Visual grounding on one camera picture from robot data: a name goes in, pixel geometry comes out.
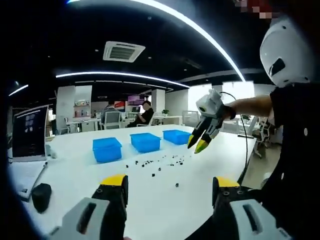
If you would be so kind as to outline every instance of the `black ceiling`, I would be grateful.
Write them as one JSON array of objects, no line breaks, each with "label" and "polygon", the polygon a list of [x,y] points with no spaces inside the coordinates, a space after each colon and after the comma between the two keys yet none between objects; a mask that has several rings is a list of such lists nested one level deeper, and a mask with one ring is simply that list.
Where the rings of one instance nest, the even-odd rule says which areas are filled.
[{"label": "black ceiling", "polygon": [[[158,2],[179,11],[201,26],[240,69],[262,69],[259,47],[269,24],[259,19],[257,14],[241,12],[232,0]],[[126,94],[140,94],[156,86],[167,88],[167,91],[184,89],[174,84],[137,77],[95,74],[56,78],[59,74],[109,71],[178,82],[197,75],[233,69],[197,31],[153,6],[130,0],[49,3],[51,1],[48,6],[13,6],[19,23],[12,25],[15,30],[11,29],[16,52],[11,55],[8,78],[11,85],[14,81],[20,85],[29,84],[28,88],[11,96],[14,104],[45,102],[55,97],[54,91],[59,86],[83,85],[79,83],[81,81],[93,81],[85,83],[93,84],[92,100],[98,99],[99,95],[123,99]],[[103,54],[107,41],[142,45],[145,50],[133,63],[105,61]],[[263,73],[256,76],[252,74],[249,78],[257,83],[271,83]],[[221,84],[238,80],[239,77],[234,74],[185,84]]]}]

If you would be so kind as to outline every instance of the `cable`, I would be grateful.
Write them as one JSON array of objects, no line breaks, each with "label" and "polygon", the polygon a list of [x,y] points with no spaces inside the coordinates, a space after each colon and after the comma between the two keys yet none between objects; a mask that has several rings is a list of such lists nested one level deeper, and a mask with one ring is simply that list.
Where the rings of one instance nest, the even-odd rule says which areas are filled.
[{"label": "cable", "polygon": [[[233,97],[234,100],[237,100],[232,94],[228,93],[228,92],[225,92],[225,91],[221,91],[220,94],[227,94],[231,97]],[[240,118],[241,118],[241,121],[242,121],[242,125],[243,125],[243,130],[244,130],[244,135],[245,135],[245,166],[244,166],[244,169],[238,179],[238,184],[241,186],[244,178],[245,178],[245,175],[246,175],[246,172],[248,170],[248,136],[247,136],[247,131],[246,131],[246,128],[245,128],[245,123],[244,123],[244,120],[242,119],[242,115],[240,115]]]}]

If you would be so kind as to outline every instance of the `computer mouse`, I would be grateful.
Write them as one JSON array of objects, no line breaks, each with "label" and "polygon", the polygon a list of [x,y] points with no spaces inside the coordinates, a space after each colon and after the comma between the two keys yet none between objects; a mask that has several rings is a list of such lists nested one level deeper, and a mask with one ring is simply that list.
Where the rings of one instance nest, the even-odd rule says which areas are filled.
[{"label": "computer mouse", "polygon": [[46,183],[40,183],[32,190],[33,205],[38,213],[41,214],[48,208],[51,192],[51,186]]}]

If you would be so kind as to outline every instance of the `air conditioning vent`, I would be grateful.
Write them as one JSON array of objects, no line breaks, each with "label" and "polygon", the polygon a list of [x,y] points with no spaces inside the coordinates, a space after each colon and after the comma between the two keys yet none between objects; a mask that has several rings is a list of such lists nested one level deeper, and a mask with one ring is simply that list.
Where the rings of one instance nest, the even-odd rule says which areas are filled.
[{"label": "air conditioning vent", "polygon": [[107,41],[104,48],[103,60],[133,63],[145,49],[145,46]]}]

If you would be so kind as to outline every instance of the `blue box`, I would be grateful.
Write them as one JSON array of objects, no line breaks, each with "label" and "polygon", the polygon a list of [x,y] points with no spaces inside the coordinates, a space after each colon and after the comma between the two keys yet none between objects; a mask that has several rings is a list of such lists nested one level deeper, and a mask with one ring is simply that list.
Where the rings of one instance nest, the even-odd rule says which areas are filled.
[{"label": "blue box", "polygon": [[131,134],[131,144],[139,153],[149,153],[160,149],[160,137],[151,133]]},{"label": "blue box", "polygon": [[176,145],[187,144],[191,133],[180,130],[163,131],[163,138]]},{"label": "blue box", "polygon": [[92,150],[98,163],[110,163],[122,158],[121,143],[115,137],[93,140]]}]

